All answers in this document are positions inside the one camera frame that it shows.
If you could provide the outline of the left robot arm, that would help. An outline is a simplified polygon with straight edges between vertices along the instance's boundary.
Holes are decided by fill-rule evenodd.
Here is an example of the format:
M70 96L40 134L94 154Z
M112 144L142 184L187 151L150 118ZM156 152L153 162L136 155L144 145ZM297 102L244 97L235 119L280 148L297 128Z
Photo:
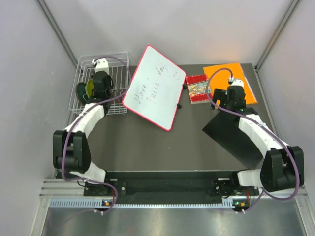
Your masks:
M92 162L88 136L96 124L108 113L112 98L113 80L108 72L99 71L93 76L93 92L83 112L63 130L53 134L53 166L80 178L96 181L95 190L106 195L112 184L105 179L106 171Z

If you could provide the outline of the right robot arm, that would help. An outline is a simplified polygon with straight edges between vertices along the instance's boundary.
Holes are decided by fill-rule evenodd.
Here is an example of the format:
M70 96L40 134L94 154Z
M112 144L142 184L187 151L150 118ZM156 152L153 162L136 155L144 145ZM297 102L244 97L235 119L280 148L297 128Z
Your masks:
M232 173L229 187L234 194L242 194L248 186L275 192L304 184L302 149L281 141L246 106L242 86L215 89L213 101L220 103L220 109L208 124L209 136L248 167Z

